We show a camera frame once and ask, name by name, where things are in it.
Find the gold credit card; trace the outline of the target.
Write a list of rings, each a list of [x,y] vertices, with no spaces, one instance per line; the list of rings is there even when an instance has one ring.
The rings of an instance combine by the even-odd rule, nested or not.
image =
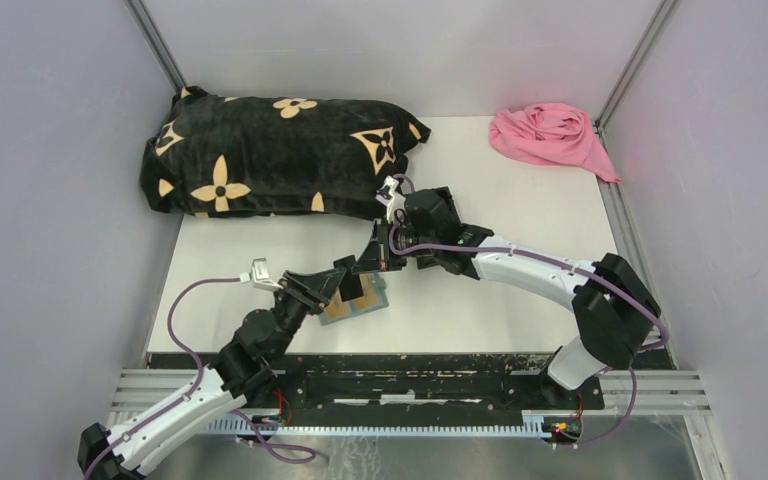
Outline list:
[[[327,308],[324,310],[323,318],[325,323],[333,323],[348,318],[353,313],[352,303],[350,301],[344,301],[341,297],[341,293],[337,291]]]
[[[354,300],[358,312],[369,312],[384,308],[387,305],[386,283],[377,274],[369,273],[361,275],[365,294],[362,298]]]

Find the green card holder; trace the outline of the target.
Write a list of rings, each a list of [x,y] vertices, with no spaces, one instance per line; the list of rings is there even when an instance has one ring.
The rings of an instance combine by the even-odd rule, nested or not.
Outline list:
[[[378,273],[362,274],[359,279],[363,295],[355,299],[343,300],[341,293],[337,291],[325,311],[319,316],[321,325],[332,325],[389,306],[386,283]]]

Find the black credit card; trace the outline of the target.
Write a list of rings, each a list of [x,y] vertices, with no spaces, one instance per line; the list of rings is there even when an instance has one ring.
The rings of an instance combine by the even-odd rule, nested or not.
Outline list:
[[[360,299],[365,294],[361,276],[354,272],[355,265],[356,257],[354,255],[349,255],[333,261],[333,266],[335,268],[342,268],[345,271],[338,287],[342,302]]]

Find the black card box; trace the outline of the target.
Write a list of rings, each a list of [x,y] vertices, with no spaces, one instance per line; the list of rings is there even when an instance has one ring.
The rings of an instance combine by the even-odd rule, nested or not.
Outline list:
[[[432,190],[433,202],[429,212],[439,229],[448,228],[451,225],[459,225],[460,217],[457,213],[454,199],[448,187],[439,187]]]

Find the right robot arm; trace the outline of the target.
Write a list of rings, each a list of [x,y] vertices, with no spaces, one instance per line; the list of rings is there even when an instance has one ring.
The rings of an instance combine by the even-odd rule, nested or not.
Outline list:
[[[520,246],[463,222],[446,187],[403,194],[386,185],[376,198],[385,216],[375,221],[353,273],[399,271],[415,261],[517,287],[572,313],[576,336],[553,354],[537,382],[540,400],[551,408],[566,406],[586,380],[627,369],[638,353],[668,339],[654,296],[621,256],[576,260]]]

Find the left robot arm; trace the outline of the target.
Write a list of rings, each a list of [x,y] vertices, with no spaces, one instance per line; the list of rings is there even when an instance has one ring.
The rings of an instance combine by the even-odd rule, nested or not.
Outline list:
[[[314,274],[287,271],[278,282],[268,281],[273,306],[250,311],[211,362],[172,334],[195,362],[195,375],[128,422],[87,427],[77,459],[84,478],[144,479],[215,419],[246,404],[267,404],[275,391],[273,363],[284,356],[304,320],[324,312],[345,274],[343,267]]]

